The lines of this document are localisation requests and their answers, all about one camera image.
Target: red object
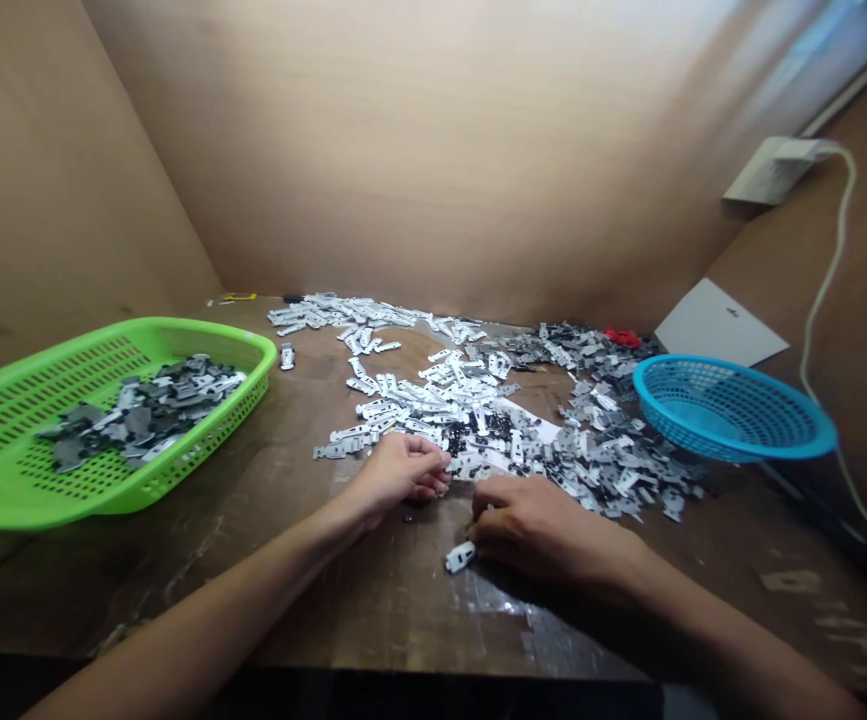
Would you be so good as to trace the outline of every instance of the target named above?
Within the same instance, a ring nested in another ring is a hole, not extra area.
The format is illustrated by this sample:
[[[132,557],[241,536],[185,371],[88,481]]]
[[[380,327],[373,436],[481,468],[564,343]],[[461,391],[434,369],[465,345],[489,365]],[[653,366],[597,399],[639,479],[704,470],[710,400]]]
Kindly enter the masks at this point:
[[[623,345],[624,347],[632,348],[633,350],[636,350],[641,345],[640,339],[636,336],[636,333],[628,330],[614,330],[613,328],[607,328],[603,334],[617,345]]]

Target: plastic basket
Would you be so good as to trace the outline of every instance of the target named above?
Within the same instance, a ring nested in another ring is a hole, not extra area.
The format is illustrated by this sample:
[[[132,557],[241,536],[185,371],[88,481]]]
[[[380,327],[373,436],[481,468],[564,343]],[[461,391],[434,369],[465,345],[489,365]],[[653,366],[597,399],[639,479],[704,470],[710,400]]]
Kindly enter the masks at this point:
[[[120,379],[152,377],[195,353],[247,374],[210,415],[143,468],[114,449],[78,470],[53,470],[53,443],[34,433],[79,401],[112,407]],[[0,529],[41,530],[86,515],[129,513],[156,502],[216,450],[269,387],[276,346],[226,325],[139,318],[110,325],[0,370]]]
[[[836,447],[833,421],[803,393],[742,365],[660,355],[633,374],[643,415],[674,445],[734,463],[802,460]]]

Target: cardboard wall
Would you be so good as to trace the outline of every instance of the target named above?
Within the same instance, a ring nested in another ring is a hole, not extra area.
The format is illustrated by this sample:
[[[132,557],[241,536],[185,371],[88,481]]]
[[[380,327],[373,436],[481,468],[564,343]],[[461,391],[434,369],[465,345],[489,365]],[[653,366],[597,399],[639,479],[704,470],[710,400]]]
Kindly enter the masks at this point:
[[[0,366],[220,290],[75,0],[0,0]]]
[[[842,436],[849,467],[867,503],[867,89],[821,136],[847,147],[859,166],[846,253],[817,319],[810,379]],[[839,159],[815,167],[787,201],[746,226],[708,276],[766,322],[791,348],[758,366],[799,386],[803,326],[826,273],[847,173]],[[839,470],[811,472],[850,514]]]
[[[84,4],[228,288],[515,323],[651,330],[867,60],[867,3]]]

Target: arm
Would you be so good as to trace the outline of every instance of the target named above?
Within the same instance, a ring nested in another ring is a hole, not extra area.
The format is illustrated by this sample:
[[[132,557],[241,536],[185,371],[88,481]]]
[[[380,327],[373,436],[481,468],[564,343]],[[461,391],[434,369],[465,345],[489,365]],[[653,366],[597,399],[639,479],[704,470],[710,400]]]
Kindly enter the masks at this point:
[[[327,505],[81,670],[24,717],[192,715],[333,558],[401,500],[444,492],[449,461],[429,441],[385,436]]]
[[[619,593],[666,622],[727,709],[770,718],[867,717],[852,695],[789,645],[546,478],[488,478],[477,485],[473,514],[470,539],[482,557],[590,597]]]

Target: green plastic basket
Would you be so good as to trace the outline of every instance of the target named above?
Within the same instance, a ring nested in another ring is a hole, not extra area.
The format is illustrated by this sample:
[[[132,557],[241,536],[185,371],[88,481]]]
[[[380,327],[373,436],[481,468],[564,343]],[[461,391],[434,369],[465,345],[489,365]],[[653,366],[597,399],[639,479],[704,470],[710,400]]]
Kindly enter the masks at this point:
[[[79,401],[110,408],[120,379],[152,377],[163,365],[208,353],[247,380],[181,440],[134,470],[113,450],[78,470],[53,470],[53,443],[34,433]],[[0,529],[42,530],[96,513],[141,510],[219,447],[269,387],[276,345],[226,325],[139,318],[110,325],[0,370]]]

